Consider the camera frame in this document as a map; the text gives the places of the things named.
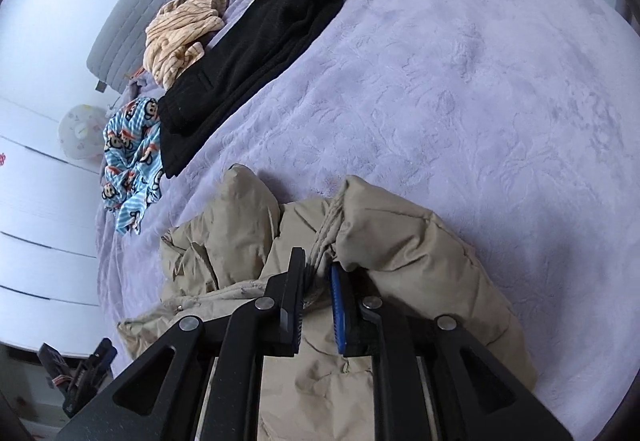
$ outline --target upholstered headboard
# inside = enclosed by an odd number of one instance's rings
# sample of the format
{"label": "upholstered headboard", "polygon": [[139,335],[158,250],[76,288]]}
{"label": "upholstered headboard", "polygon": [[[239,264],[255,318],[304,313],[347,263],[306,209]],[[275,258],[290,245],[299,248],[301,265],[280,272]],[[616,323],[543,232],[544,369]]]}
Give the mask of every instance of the upholstered headboard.
{"label": "upholstered headboard", "polygon": [[145,28],[167,1],[119,0],[89,53],[89,71],[122,93],[128,76],[142,66]]}

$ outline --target blue patterned fabric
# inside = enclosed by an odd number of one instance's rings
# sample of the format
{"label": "blue patterned fabric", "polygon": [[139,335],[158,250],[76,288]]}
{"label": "blue patterned fabric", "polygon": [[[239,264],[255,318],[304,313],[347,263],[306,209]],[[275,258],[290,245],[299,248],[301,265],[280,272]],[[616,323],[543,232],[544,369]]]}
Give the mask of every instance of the blue patterned fabric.
{"label": "blue patterned fabric", "polygon": [[137,98],[104,129],[105,184],[102,199],[116,212],[116,231],[140,233],[146,207],[161,197],[160,120],[155,98]]}

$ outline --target metal screw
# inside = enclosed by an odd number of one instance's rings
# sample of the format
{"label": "metal screw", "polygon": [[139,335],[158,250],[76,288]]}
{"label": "metal screw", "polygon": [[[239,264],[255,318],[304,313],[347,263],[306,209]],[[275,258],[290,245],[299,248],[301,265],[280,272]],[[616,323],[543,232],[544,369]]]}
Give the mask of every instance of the metal screw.
{"label": "metal screw", "polygon": [[449,315],[442,315],[438,318],[436,323],[438,324],[438,327],[443,331],[453,331],[453,329],[458,327],[458,322],[456,322],[456,319]]}
{"label": "metal screw", "polygon": [[270,296],[261,296],[255,301],[255,307],[263,311],[267,309],[271,309],[274,304],[275,302],[273,301],[273,298],[271,298]]}
{"label": "metal screw", "polygon": [[198,327],[199,320],[195,316],[185,316],[180,320],[180,329],[183,331],[193,331]]}
{"label": "metal screw", "polygon": [[362,305],[367,309],[379,309],[382,306],[382,299],[379,296],[366,296],[362,299]]}

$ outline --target blue gripper pad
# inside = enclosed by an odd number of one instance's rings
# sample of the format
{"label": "blue gripper pad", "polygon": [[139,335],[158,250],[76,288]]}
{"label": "blue gripper pad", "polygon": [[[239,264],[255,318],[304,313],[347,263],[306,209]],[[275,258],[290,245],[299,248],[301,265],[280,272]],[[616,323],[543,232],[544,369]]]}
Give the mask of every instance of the blue gripper pad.
{"label": "blue gripper pad", "polygon": [[340,277],[338,276],[340,269],[342,269],[340,264],[334,262],[334,264],[331,265],[331,303],[334,311],[335,343],[338,344],[338,352],[343,355],[347,338],[345,333],[344,304],[342,302],[342,291],[340,289]]}

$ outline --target lavender fluffy blanket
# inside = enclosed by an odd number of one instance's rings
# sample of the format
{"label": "lavender fluffy blanket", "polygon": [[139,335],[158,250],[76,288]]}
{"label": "lavender fluffy blanket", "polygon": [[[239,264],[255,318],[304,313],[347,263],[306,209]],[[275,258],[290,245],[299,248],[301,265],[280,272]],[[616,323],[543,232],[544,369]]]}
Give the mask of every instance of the lavender fluffy blanket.
{"label": "lavender fluffy blanket", "polygon": [[[231,1],[225,30],[252,0]],[[640,366],[639,63],[640,39],[601,0],[346,0],[162,181],[141,235],[99,212],[107,320],[158,303],[161,234],[198,214],[231,164],[282,202],[357,174],[477,248],[523,324],[536,394],[590,441]]]}

